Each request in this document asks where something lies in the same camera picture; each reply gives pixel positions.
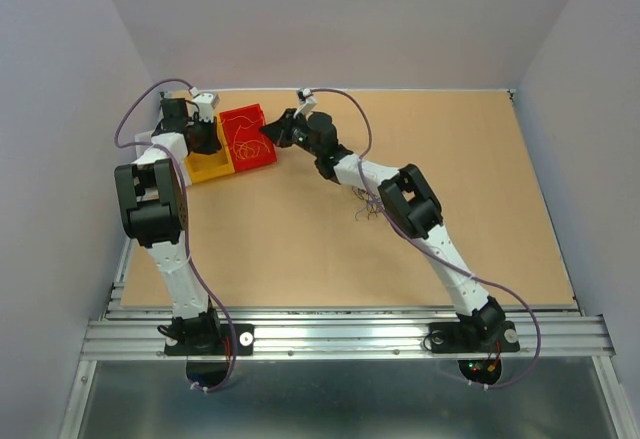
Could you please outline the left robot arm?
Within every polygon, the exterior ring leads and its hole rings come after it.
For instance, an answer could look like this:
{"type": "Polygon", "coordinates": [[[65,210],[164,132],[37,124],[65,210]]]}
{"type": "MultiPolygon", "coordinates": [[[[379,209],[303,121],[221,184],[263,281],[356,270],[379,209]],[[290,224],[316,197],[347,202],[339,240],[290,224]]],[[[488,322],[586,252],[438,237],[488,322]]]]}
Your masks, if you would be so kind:
{"type": "Polygon", "coordinates": [[[144,152],[114,171],[125,233],[152,258],[172,301],[171,323],[158,327],[168,356],[213,355],[224,349],[217,312],[190,264],[181,169],[191,153],[221,150],[215,117],[219,97],[194,89],[190,95],[163,98],[159,123],[149,140],[138,143],[144,152]]]}

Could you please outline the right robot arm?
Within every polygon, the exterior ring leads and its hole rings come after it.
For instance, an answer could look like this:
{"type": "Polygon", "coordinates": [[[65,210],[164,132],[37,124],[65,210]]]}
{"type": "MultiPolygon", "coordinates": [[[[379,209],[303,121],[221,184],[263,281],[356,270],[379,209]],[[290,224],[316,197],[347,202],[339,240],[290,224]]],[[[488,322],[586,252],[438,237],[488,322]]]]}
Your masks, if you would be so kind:
{"type": "Polygon", "coordinates": [[[378,204],[394,230],[419,249],[451,298],[458,320],[436,328],[436,351],[505,351],[509,328],[498,301],[472,278],[444,224],[442,206],[420,169],[383,166],[363,159],[339,142],[331,116],[305,118],[287,109],[260,132],[279,148],[297,146],[314,156],[320,175],[339,185],[361,189],[378,204]]]}

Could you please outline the yellow plastic bin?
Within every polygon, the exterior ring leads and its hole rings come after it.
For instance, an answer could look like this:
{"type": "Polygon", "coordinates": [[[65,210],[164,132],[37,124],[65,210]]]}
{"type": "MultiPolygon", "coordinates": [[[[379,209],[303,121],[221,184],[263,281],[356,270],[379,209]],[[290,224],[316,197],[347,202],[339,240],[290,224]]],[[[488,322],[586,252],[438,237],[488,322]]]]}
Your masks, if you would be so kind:
{"type": "Polygon", "coordinates": [[[225,133],[220,122],[217,122],[217,137],[221,143],[221,149],[212,155],[191,153],[185,159],[192,184],[232,175],[235,167],[227,144],[225,133]]]}

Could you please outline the red plastic bin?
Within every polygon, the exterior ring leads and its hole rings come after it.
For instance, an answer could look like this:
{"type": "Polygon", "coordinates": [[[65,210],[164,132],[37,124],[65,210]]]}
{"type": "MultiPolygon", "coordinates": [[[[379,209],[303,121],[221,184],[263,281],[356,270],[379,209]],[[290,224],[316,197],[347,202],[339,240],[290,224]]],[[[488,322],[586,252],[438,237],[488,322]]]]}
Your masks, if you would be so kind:
{"type": "Polygon", "coordinates": [[[220,121],[236,173],[277,161],[274,145],[259,131],[266,124],[259,104],[224,111],[220,114],[220,121]]]}

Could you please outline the white plastic bin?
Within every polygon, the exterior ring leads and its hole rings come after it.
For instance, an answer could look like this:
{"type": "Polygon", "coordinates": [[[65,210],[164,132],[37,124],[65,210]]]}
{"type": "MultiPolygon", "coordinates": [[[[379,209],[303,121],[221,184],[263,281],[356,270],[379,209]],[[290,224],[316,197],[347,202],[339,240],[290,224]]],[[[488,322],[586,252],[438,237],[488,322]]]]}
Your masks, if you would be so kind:
{"type": "Polygon", "coordinates": [[[134,139],[136,142],[135,164],[152,164],[166,158],[166,154],[162,150],[153,147],[151,130],[136,134],[134,139]]]}

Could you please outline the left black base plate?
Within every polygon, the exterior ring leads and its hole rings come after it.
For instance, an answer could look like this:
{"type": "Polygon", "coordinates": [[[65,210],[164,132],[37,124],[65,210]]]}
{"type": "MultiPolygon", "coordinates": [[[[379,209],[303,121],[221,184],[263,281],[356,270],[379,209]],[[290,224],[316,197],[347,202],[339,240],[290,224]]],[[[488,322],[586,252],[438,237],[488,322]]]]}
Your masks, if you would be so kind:
{"type": "Polygon", "coordinates": [[[235,345],[237,356],[251,356],[254,348],[255,327],[253,324],[235,324],[236,336],[232,341],[231,328],[227,323],[222,323],[219,332],[211,338],[205,337],[197,344],[172,343],[165,339],[163,353],[169,357],[187,356],[222,356],[232,354],[232,345],[235,345]]]}

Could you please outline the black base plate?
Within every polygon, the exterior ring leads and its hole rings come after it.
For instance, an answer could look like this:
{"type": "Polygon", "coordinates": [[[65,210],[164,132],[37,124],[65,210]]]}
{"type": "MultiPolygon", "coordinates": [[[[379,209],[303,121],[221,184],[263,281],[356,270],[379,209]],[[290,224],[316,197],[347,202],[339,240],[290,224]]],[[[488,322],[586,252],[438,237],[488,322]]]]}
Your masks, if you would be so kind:
{"type": "Polygon", "coordinates": [[[429,324],[423,343],[434,354],[520,351],[519,337],[511,321],[505,321],[489,332],[479,332],[462,322],[434,322],[429,324]]]}
{"type": "Polygon", "coordinates": [[[222,356],[232,354],[232,345],[235,345],[237,356],[251,356],[254,348],[255,327],[253,324],[235,324],[236,336],[232,341],[231,328],[227,323],[222,323],[219,332],[211,338],[205,337],[197,344],[172,343],[165,339],[163,353],[169,357],[187,356],[222,356]]]}

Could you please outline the aluminium rail frame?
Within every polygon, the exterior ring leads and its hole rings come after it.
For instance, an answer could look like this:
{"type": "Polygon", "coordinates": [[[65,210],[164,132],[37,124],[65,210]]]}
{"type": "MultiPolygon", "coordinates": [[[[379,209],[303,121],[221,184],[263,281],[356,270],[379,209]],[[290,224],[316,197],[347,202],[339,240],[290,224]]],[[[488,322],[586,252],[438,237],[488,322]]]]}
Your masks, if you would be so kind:
{"type": "Polygon", "coordinates": [[[318,107],[350,149],[420,166],[458,265],[512,322],[502,375],[469,383],[470,352],[428,341],[456,320],[432,266],[299,149],[189,192],[193,256],[253,352],[227,386],[190,388],[158,327],[167,294],[133,243],[88,324],[65,438],[635,438],[605,321],[582,313],[503,90],[354,91],[318,107]]]}

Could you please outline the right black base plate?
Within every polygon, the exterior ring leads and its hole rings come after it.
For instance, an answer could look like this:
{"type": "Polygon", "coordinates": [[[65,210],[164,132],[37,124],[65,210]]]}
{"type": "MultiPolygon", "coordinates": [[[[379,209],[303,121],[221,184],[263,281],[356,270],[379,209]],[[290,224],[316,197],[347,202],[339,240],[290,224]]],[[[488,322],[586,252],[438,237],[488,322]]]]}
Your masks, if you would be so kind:
{"type": "Polygon", "coordinates": [[[511,321],[505,321],[489,332],[479,332],[462,322],[434,322],[429,324],[423,343],[434,354],[520,351],[519,337],[511,321]]]}

